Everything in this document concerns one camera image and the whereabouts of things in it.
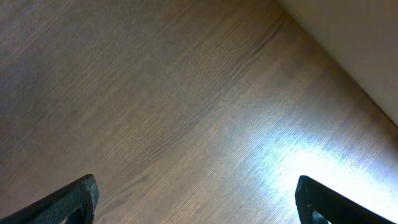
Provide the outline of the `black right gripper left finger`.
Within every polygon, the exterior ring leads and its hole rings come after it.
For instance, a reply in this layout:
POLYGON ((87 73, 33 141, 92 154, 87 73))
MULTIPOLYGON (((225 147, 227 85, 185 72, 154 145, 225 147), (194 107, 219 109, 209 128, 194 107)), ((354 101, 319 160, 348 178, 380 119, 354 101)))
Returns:
POLYGON ((50 195, 1 219, 4 224, 92 224, 99 190, 92 174, 71 182, 50 195))

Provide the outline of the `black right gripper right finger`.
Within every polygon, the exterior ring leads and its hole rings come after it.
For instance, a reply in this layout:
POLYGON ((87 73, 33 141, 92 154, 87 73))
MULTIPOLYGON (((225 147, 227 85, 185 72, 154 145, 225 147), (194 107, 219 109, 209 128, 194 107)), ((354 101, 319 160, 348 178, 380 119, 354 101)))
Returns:
POLYGON ((298 179, 295 204, 299 220, 304 224, 394 224, 306 175, 298 179))

